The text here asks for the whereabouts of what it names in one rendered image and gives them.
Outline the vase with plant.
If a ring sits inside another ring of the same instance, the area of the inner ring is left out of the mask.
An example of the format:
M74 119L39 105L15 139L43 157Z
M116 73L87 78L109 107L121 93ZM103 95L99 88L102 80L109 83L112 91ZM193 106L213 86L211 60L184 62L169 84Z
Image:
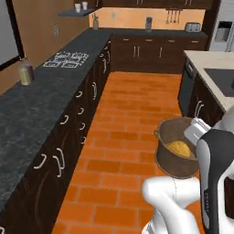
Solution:
M92 15L92 24L94 30L99 29L99 17L95 13Z

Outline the grey wall shelf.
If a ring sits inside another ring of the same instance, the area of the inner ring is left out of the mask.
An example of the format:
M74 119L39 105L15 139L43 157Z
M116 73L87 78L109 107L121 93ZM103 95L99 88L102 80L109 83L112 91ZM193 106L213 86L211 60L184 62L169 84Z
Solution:
M94 9L88 9L88 10L80 10L77 12L75 9L68 9L62 12L58 13L58 16L69 16L69 17L80 17L80 16L87 16L94 12Z

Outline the dark short cupboard run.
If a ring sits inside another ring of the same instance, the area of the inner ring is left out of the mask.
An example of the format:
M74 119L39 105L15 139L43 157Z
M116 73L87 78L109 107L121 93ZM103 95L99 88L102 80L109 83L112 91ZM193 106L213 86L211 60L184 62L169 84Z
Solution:
M207 35L179 32L156 36L112 36L112 69L150 73L181 73L185 50L204 50Z

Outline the dark-framed window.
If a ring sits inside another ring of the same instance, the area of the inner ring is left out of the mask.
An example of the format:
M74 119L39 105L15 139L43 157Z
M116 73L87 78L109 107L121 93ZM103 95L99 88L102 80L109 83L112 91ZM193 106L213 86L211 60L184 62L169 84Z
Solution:
M0 0L0 71L25 57L12 0Z

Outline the dark island cupboards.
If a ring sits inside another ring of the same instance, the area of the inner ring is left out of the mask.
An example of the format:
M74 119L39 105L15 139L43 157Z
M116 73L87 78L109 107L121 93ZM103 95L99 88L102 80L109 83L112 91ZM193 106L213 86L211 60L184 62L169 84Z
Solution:
M205 105L206 114L202 120L209 126L214 126L215 123L222 118L224 112L218 105L205 82L199 76L196 76L188 107L188 113L186 115L187 117L195 117L194 113L198 101L202 101L201 103Z

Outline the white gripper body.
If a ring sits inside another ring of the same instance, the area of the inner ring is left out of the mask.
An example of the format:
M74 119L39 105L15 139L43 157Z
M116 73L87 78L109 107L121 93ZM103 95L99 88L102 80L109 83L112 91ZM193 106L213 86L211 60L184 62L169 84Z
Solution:
M197 141L208 132L211 127L206 124L202 119L195 117L191 124L185 129L184 136L189 140L193 145L197 145Z

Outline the dark wall cupboards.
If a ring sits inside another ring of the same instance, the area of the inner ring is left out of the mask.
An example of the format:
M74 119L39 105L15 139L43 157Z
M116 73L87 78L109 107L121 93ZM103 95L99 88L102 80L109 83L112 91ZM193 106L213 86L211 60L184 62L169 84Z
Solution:
M214 0L74 0L88 3L89 9L101 7L210 9Z

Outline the grey coffee machine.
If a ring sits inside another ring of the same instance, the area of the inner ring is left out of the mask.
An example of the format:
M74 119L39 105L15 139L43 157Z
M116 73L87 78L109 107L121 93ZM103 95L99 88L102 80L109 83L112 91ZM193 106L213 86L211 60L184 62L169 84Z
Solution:
M148 16L145 21L145 31L146 32L151 32L152 31L152 23L153 23L153 18L151 16Z

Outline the silver toaster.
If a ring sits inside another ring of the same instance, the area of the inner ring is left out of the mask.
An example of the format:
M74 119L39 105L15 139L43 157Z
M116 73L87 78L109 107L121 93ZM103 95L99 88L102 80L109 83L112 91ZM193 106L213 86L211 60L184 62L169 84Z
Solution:
M186 32L199 32L201 25L198 22L186 22L185 31Z

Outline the rail with hanging tools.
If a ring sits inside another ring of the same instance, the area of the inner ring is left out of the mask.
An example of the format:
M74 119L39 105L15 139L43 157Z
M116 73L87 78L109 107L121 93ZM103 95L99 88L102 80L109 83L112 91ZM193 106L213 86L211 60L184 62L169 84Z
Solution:
M167 9L167 16L166 16L166 23L167 24L178 24L180 22L180 15L182 12L182 9L175 9L175 8L171 8L171 9Z

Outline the brown round basket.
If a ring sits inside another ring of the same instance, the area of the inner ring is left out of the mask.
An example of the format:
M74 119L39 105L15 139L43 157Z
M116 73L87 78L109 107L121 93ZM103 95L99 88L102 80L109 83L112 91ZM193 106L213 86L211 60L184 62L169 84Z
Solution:
M184 131L191 121L192 119L189 117L166 118L154 131L154 135L158 139L155 161L164 173L174 178L189 178L198 171L196 147L184 136ZM186 157L172 152L168 145L173 141L181 141L186 144L190 150L190 156Z

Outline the dark long cupboard run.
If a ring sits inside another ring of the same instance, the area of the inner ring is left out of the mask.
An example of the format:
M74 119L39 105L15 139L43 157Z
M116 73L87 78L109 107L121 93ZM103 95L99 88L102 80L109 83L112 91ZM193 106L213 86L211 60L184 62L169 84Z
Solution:
M53 229L109 75L110 40L88 54L75 69L40 67L31 85L17 84L0 96L0 234L50 234ZM76 98L79 90L83 94ZM60 125L65 114L69 121ZM86 127L80 131L82 122ZM57 147L65 158L60 178L52 158L56 155L62 166ZM36 170L41 154L47 161Z

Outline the silver fridge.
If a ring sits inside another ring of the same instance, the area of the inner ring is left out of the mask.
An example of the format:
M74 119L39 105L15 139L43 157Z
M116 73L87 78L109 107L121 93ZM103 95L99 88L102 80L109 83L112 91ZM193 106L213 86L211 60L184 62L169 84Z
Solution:
M234 52L234 0L221 0L208 49Z

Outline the dark dishwasher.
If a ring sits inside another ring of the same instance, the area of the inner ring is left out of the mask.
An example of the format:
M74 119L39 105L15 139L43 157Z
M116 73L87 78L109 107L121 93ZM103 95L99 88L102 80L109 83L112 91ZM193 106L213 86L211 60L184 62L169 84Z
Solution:
M187 59L184 66L184 71L178 93L179 107L183 116L186 116L188 113L188 107L196 74L197 72L195 68L193 67L192 63Z

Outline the black inset island panel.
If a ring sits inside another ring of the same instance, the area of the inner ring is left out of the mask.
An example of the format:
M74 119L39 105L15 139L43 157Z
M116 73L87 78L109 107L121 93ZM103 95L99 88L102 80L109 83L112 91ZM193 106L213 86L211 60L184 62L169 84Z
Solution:
M234 97L234 69L205 69L226 97Z

